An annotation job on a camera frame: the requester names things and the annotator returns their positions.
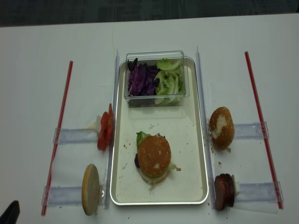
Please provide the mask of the red strip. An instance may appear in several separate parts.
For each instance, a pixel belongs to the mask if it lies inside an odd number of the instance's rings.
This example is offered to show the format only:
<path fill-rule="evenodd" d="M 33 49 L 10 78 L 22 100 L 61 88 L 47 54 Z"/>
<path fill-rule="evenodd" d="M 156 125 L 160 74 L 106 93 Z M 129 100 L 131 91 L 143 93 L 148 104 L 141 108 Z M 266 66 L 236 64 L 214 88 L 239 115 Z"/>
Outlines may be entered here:
<path fill-rule="evenodd" d="M 272 177 L 272 181 L 273 181 L 274 188 L 275 188 L 277 204 L 278 204 L 278 208 L 280 210 L 282 210 L 284 208 L 283 196 L 282 196 L 282 193 L 280 191 L 280 186 L 279 186 L 279 183 L 278 183 L 278 179 L 277 179 L 277 175 L 276 175 L 276 171 L 275 171 L 275 167 L 274 167 L 274 163 L 273 163 L 271 148 L 270 148 L 270 144 L 269 144 L 269 137 L 267 137 L 267 130 L 268 129 L 266 128 L 266 122 L 264 121 L 264 118 L 263 118 L 262 108 L 261 108 L 261 105 L 260 105 L 260 100 L 259 100 L 259 96 L 258 96 L 258 92 L 257 92 L 257 88 L 256 88 L 256 82 L 255 82 L 255 78 L 254 78 L 254 74 L 253 74 L 253 70 L 252 70 L 252 65 L 251 65 L 249 53 L 247 51 L 245 51 L 244 54 L 245 54 L 245 59 L 246 59 L 247 67 L 248 67 L 248 72 L 249 72 L 249 77 L 250 77 L 250 81 L 251 81 L 251 85 L 252 85 L 252 90 L 253 90 L 253 93 L 254 93 L 256 108 L 257 108 L 257 112 L 258 112 L 258 116 L 259 116 L 259 120 L 260 120 L 260 124 L 261 124 L 265 149 L 266 149 L 266 153 L 267 153 L 267 157 L 268 157 L 268 163 L 269 163 L 270 171 L 271 171 L 271 177 Z"/>
<path fill-rule="evenodd" d="M 52 164 L 55 159 L 56 152 L 57 152 L 58 138 L 60 135 L 60 130 L 61 130 L 62 122 L 63 122 L 64 110 L 65 110 L 65 104 L 66 104 L 66 100 L 67 100 L 68 89 L 69 89 L 69 85 L 70 85 L 72 68 L 73 68 L 73 61 L 70 61 L 68 73 L 67 73 L 67 79 L 66 79 L 65 88 L 64 88 L 63 100 L 62 100 L 60 114 L 59 114 L 58 125 L 55 130 L 55 134 L 54 134 L 54 143 L 53 143 L 53 151 L 52 151 L 52 157 L 51 157 L 51 162 L 50 162 L 49 174 L 48 174 L 47 184 L 46 184 L 45 190 L 44 190 L 45 194 L 44 194 L 43 200 L 42 200 L 42 203 L 43 203 L 42 211 L 41 211 L 42 217 L 44 217 L 46 215 L 46 211 L 47 211 L 47 202 L 48 202 L 48 198 L 49 198 L 49 192 L 50 192 L 51 180 L 52 180 Z"/>

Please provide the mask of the left clear long rail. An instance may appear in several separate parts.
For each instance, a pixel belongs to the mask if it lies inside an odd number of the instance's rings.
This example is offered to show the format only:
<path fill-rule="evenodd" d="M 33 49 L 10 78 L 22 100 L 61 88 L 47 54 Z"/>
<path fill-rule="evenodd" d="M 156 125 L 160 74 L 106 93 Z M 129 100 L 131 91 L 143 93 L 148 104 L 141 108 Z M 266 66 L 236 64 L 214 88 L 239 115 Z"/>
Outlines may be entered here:
<path fill-rule="evenodd" d="M 119 89 L 119 67 L 120 67 L 120 56 L 118 49 L 116 50 L 115 59 L 115 75 L 114 75 L 114 87 L 113 87 L 113 100 L 112 100 L 112 110 L 113 110 L 113 128 L 111 142 L 109 143 L 109 151 L 107 158 L 107 177 L 106 177 L 106 188 L 105 188 L 105 199 L 104 199 L 104 209 L 109 209 L 110 206 L 110 189 L 111 189 L 111 175 L 112 175 L 112 162 L 113 162 L 113 152 L 114 152 L 114 138 L 115 138 L 115 121 L 116 121 L 116 107 Z"/>

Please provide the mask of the tomato slice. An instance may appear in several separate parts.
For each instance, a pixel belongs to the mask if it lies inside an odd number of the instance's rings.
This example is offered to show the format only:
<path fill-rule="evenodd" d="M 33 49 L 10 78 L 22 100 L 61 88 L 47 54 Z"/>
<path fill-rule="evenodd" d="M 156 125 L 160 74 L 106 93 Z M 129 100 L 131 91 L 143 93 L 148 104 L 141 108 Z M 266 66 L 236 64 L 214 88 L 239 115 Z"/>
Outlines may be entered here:
<path fill-rule="evenodd" d="M 100 131 L 98 135 L 97 147 L 99 150 L 105 151 L 107 147 L 107 124 L 108 113 L 104 112 L 100 120 Z"/>
<path fill-rule="evenodd" d="M 109 144 L 111 140 L 112 135 L 112 129 L 113 129 L 113 109 L 112 104 L 109 104 L 109 110 L 108 110 L 108 120 L 107 120 L 107 137 L 106 137 L 106 143 Z"/>

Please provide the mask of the shredded purple cabbage pile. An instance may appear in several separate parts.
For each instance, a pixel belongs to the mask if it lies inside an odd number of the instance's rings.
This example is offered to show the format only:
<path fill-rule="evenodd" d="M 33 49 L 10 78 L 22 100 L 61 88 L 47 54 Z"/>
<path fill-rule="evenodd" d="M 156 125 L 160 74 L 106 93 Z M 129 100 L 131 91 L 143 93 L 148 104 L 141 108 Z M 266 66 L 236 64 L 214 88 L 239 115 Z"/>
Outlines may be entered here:
<path fill-rule="evenodd" d="M 138 63 L 138 58 L 134 61 L 127 61 L 129 70 L 128 95 L 129 96 L 153 96 L 156 95 L 155 88 L 159 80 L 155 77 L 160 71 L 156 65 Z"/>

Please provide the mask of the bottom bun standing left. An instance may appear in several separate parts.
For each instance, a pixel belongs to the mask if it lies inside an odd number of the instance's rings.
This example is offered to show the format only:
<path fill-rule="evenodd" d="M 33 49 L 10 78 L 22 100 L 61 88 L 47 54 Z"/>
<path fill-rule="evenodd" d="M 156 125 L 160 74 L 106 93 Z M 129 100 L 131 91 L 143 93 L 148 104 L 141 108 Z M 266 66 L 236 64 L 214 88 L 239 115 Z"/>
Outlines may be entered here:
<path fill-rule="evenodd" d="M 86 215 L 91 216 L 98 207 L 100 196 L 99 174 L 94 164 L 89 164 L 82 182 L 82 206 Z"/>

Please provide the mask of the dark meat patty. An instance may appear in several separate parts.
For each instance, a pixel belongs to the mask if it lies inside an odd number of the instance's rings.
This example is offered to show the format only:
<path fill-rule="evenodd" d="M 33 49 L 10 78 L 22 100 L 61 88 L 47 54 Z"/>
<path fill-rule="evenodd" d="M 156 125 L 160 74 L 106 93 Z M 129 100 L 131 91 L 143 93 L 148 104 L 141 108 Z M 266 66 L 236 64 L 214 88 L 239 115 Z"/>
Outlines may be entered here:
<path fill-rule="evenodd" d="M 224 210 L 226 206 L 226 180 L 224 175 L 219 175 L 214 181 L 215 205 L 218 211 Z"/>
<path fill-rule="evenodd" d="M 224 178 L 226 180 L 226 193 L 225 193 L 226 204 L 228 207 L 233 207 L 235 202 L 234 182 L 231 175 L 229 174 L 225 174 Z"/>

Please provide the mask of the rear tomato slice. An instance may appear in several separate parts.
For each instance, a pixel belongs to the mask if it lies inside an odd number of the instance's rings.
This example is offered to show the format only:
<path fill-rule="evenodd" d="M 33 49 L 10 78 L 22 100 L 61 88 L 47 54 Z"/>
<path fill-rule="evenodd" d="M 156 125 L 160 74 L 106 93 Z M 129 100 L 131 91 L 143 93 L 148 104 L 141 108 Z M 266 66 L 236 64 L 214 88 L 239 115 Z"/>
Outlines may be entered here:
<path fill-rule="evenodd" d="M 112 104 L 109 104 L 109 110 L 108 110 L 108 120 L 107 120 L 107 137 L 106 137 L 106 143 L 109 144 L 111 140 L 112 135 L 112 129 L 113 129 L 113 109 Z"/>

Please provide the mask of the left red strip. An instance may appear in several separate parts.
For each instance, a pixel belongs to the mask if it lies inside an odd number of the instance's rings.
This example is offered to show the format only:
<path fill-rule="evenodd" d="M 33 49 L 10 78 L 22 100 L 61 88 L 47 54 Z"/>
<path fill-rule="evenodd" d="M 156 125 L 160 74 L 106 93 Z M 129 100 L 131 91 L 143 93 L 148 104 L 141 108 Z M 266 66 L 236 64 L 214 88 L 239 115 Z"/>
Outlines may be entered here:
<path fill-rule="evenodd" d="M 65 110 L 65 104 L 66 104 L 66 100 L 67 100 L 68 89 L 69 89 L 69 85 L 70 85 L 72 68 L 73 68 L 73 61 L 70 61 L 68 73 L 67 73 L 67 79 L 66 79 L 65 88 L 64 88 L 63 100 L 62 100 L 60 114 L 59 114 L 58 125 L 55 130 L 55 134 L 54 134 L 54 143 L 53 143 L 53 151 L 52 151 L 52 157 L 51 157 L 51 162 L 50 162 L 49 174 L 48 174 L 47 184 L 46 184 L 45 190 L 44 190 L 45 194 L 44 194 L 43 200 L 42 200 L 42 203 L 43 203 L 42 211 L 41 211 L 42 217 L 44 217 L 46 215 L 46 211 L 47 211 L 47 202 L 48 202 L 48 198 L 49 198 L 49 192 L 50 192 L 51 180 L 52 180 L 52 164 L 55 159 L 56 152 L 57 152 L 58 138 L 60 135 L 60 130 L 61 130 L 62 122 L 63 122 L 64 110 Z"/>

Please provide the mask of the lower left clear holder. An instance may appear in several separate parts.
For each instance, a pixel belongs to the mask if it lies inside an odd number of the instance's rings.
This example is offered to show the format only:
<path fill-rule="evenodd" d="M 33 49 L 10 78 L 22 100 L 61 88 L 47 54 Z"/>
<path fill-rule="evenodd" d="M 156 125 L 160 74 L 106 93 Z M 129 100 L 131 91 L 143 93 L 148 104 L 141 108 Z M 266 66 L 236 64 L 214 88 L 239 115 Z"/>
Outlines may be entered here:
<path fill-rule="evenodd" d="M 82 187 L 45 187 L 42 206 L 82 205 Z"/>

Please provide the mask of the cream rectangular serving tray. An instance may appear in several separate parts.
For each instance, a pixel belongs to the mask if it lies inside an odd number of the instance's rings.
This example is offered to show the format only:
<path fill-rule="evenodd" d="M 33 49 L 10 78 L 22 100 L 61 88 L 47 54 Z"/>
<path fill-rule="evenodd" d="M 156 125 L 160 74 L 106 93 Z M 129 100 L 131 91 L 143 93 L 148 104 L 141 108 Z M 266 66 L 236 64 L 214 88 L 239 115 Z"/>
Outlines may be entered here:
<path fill-rule="evenodd" d="M 118 97 L 110 196 L 117 205 L 201 204 L 208 196 L 195 63 L 185 66 L 189 96 L 182 105 L 129 107 L 124 98 L 126 63 L 119 66 Z M 164 136 L 171 148 L 171 162 L 179 167 L 164 181 L 151 186 L 135 166 L 137 133 Z"/>

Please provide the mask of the white stopper near patties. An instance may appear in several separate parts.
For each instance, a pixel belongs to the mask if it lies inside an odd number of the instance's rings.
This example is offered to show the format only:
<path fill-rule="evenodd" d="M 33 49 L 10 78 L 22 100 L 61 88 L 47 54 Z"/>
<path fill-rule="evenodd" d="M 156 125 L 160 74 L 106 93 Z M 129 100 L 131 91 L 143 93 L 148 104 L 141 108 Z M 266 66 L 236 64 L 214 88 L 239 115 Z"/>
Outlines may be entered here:
<path fill-rule="evenodd" d="M 234 191 L 235 191 L 235 196 L 238 196 L 240 194 L 240 184 L 239 182 L 236 180 L 234 175 L 231 175 L 232 180 L 233 180 L 233 184 L 234 184 Z"/>

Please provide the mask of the rear dark meat patty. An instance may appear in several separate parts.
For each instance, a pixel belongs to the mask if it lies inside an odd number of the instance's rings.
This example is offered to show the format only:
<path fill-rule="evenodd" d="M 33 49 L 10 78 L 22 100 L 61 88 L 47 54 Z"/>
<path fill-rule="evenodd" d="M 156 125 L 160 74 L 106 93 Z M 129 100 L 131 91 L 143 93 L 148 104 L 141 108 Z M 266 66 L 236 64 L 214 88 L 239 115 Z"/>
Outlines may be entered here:
<path fill-rule="evenodd" d="M 226 180 L 226 193 L 225 193 L 226 204 L 228 207 L 233 207 L 235 202 L 234 182 L 231 175 L 229 174 L 225 174 L 224 178 Z"/>

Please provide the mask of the bottom bun on tray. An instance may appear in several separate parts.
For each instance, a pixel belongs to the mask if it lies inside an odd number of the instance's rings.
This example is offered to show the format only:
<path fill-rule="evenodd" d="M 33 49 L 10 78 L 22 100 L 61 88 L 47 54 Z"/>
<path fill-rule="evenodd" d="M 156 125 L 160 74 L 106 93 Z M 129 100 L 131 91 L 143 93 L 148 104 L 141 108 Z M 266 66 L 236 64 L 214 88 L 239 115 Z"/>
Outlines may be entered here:
<path fill-rule="evenodd" d="M 149 185 L 155 185 L 155 184 L 162 182 L 163 180 L 166 179 L 166 177 L 169 174 L 169 171 L 166 171 L 164 174 L 162 174 L 159 177 L 149 177 L 149 176 L 145 175 L 140 169 L 138 169 L 138 171 L 139 171 L 139 174 L 141 175 L 142 179 Z"/>

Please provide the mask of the green lettuce pile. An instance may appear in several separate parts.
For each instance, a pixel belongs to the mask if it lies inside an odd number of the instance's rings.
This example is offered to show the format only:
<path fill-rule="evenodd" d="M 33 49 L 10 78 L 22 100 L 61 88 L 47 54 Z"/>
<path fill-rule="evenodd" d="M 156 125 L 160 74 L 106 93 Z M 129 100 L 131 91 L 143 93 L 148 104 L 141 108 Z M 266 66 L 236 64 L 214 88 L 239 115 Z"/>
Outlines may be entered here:
<path fill-rule="evenodd" d="M 156 95 L 183 95 L 183 60 L 161 59 L 157 61 L 157 67 L 160 71 L 154 79 L 155 81 L 159 80 L 159 84 L 155 88 Z"/>

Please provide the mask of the clear holder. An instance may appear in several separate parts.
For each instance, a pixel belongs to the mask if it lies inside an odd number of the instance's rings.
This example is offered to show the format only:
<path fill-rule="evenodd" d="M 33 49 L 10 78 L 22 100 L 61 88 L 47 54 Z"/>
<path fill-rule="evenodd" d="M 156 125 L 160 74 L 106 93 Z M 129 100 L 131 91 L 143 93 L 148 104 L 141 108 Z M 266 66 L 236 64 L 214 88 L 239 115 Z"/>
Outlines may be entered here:
<path fill-rule="evenodd" d="M 240 194 L 235 196 L 236 202 L 277 202 L 273 182 L 239 184 Z"/>
<path fill-rule="evenodd" d="M 268 127 L 266 122 L 247 124 L 234 124 L 234 139 L 268 139 Z"/>
<path fill-rule="evenodd" d="M 75 144 L 97 142 L 98 134 L 95 129 L 66 129 L 56 128 L 54 144 Z"/>
<path fill-rule="evenodd" d="M 82 187 L 45 187 L 42 206 L 82 205 Z"/>

